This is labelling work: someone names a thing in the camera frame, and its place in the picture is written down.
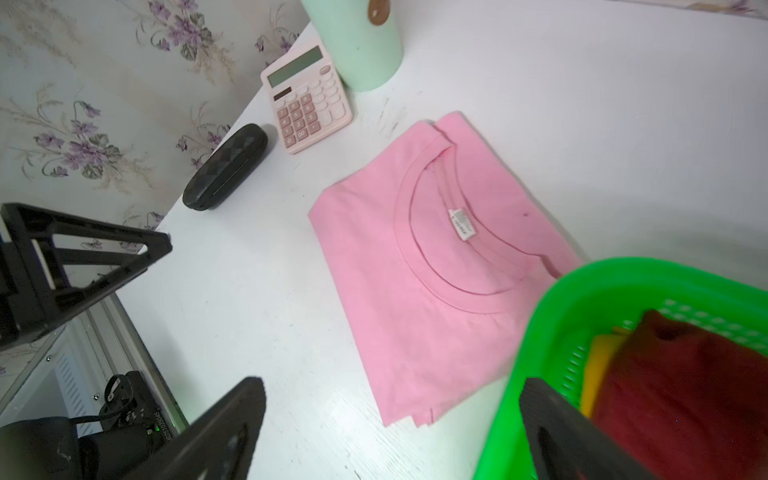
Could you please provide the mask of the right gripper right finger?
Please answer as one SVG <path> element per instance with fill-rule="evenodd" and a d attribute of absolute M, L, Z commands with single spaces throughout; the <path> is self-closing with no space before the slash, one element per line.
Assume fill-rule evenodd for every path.
<path fill-rule="evenodd" d="M 519 399 L 539 479 L 653 479 L 655 475 L 540 378 Z"/>

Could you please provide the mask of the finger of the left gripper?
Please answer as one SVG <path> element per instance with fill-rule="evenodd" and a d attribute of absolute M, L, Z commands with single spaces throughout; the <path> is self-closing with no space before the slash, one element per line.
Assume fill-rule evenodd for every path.
<path fill-rule="evenodd" d="M 118 226 L 22 203 L 1 206 L 1 218 L 36 295 L 28 336 L 48 334 L 144 273 L 172 251 L 161 232 Z M 143 246 L 142 253 L 65 248 L 57 236 Z"/>

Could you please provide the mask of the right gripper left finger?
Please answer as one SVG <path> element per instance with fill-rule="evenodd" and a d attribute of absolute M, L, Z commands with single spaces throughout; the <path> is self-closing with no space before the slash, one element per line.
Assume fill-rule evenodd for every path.
<path fill-rule="evenodd" d="M 263 380 L 246 377 L 129 472 L 128 479 L 245 479 L 266 413 Z"/>

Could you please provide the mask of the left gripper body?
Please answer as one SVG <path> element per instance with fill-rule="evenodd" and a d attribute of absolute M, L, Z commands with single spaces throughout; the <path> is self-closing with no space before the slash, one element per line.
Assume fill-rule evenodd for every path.
<path fill-rule="evenodd" d="M 36 321 L 36 295 L 18 249 L 1 244 L 1 347 L 22 343 Z"/>

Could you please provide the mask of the yellow t-shirt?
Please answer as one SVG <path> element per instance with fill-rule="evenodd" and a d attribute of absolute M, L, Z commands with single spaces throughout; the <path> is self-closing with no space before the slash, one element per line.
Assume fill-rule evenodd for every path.
<path fill-rule="evenodd" d="M 590 418 L 605 374 L 613 357 L 622 348 L 632 331 L 614 327 L 609 334 L 597 335 L 592 339 L 583 372 L 580 399 L 581 413 Z"/>

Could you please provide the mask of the green plastic basket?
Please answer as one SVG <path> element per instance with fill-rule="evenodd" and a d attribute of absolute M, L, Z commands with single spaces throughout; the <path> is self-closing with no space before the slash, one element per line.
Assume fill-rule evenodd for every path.
<path fill-rule="evenodd" d="M 519 409 L 525 380 L 541 378 L 570 404 L 579 405 L 592 339 L 616 327 L 636 328 L 647 310 L 760 354 L 767 352 L 764 290 L 646 257 L 611 258 L 580 267 L 559 279 L 535 309 L 475 478 L 536 478 Z"/>

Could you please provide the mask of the dark red t-shirt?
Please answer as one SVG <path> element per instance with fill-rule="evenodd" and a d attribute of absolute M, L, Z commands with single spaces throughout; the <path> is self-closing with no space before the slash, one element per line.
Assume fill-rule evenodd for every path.
<path fill-rule="evenodd" d="M 648 310 L 590 419 L 660 479 L 764 479 L 767 358 Z"/>

